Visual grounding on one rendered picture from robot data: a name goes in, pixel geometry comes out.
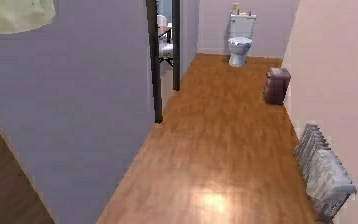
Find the black door frame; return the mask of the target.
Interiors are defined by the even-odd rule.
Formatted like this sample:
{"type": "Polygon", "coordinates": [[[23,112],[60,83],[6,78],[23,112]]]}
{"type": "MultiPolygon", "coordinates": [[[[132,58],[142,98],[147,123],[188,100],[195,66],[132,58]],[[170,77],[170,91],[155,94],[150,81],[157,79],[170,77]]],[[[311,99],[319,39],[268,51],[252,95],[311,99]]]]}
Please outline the black door frame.
{"type": "MultiPolygon", "coordinates": [[[[151,75],[153,87],[154,121],[163,121],[163,106],[161,94],[157,3],[156,0],[145,0],[147,8],[147,29],[150,47],[151,75]]],[[[173,89],[180,90],[180,0],[172,0],[172,33],[173,33],[173,89]]]]}

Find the brown wooden table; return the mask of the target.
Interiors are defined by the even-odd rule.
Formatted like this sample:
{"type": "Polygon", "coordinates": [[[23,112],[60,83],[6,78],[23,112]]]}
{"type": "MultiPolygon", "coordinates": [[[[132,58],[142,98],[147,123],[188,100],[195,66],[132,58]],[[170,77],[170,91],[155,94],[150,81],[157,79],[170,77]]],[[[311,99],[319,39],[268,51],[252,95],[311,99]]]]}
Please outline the brown wooden table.
{"type": "Polygon", "coordinates": [[[171,42],[171,32],[172,28],[168,26],[159,26],[158,27],[158,39],[166,40],[168,43],[171,42]]]}

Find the white chair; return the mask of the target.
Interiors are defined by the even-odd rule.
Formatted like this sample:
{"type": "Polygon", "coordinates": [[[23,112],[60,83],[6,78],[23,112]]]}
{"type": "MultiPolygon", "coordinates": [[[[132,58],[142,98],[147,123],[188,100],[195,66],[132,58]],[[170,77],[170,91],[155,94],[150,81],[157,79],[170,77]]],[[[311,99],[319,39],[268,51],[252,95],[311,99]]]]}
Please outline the white chair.
{"type": "Polygon", "coordinates": [[[159,62],[166,61],[173,67],[173,45],[170,43],[162,42],[159,44],[159,62]]]}

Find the grey towel rack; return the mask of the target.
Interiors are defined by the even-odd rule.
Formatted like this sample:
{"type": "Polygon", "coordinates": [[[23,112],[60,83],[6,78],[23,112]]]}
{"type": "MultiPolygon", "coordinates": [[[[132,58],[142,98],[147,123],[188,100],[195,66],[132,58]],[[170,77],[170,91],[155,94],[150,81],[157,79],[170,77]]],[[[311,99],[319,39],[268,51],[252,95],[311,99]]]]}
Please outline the grey towel rack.
{"type": "MultiPolygon", "coordinates": [[[[305,185],[305,190],[312,157],[318,150],[332,149],[320,130],[320,127],[317,124],[307,123],[299,140],[299,144],[295,147],[293,153],[293,157],[297,162],[299,173],[305,185]]],[[[316,212],[315,220],[317,222],[322,222],[323,224],[333,224],[334,217],[351,195],[346,195],[342,201],[334,201],[333,204],[325,204],[321,210],[314,209],[316,212]]]]}

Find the white toilet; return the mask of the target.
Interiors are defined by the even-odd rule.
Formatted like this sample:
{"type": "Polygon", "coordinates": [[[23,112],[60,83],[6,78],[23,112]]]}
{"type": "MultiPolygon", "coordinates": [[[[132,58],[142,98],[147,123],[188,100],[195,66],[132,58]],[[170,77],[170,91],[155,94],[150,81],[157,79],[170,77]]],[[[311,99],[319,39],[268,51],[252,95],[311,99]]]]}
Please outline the white toilet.
{"type": "Polygon", "coordinates": [[[251,14],[230,15],[228,46],[230,51],[229,65],[242,67],[246,56],[253,45],[253,29],[256,16],[251,14]]]}

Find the dark red waste bin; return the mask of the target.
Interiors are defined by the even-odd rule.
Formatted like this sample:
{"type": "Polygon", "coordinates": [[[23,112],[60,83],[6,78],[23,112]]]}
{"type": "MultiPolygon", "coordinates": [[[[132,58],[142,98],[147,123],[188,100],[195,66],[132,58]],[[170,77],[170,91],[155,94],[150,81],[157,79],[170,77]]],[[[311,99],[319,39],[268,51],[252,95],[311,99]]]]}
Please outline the dark red waste bin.
{"type": "Polygon", "coordinates": [[[271,67],[266,73],[264,100],[273,105],[283,105],[291,74],[286,68],[271,67]]]}

